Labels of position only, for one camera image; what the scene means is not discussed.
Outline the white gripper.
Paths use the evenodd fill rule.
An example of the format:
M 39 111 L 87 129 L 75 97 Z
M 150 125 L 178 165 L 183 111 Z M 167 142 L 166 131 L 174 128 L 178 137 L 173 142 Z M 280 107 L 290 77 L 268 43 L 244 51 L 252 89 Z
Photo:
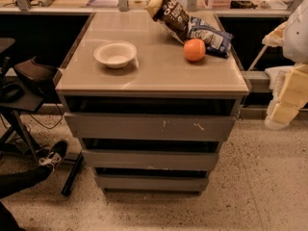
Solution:
M 284 43 L 287 22 L 281 23 L 264 36 L 262 43 L 277 47 Z M 272 86 L 273 98 L 267 109 L 265 125 L 272 130 L 287 127 L 308 103 L 308 64 L 279 69 Z

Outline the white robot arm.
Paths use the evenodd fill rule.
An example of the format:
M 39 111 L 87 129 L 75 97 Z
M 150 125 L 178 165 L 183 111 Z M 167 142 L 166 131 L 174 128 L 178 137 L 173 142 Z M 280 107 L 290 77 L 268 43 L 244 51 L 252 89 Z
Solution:
M 283 56 L 295 63 L 288 71 L 280 70 L 273 84 L 265 124 L 273 130 L 290 124 L 308 103 L 308 0 L 303 0 L 286 22 L 267 34 L 262 43 L 281 46 Z

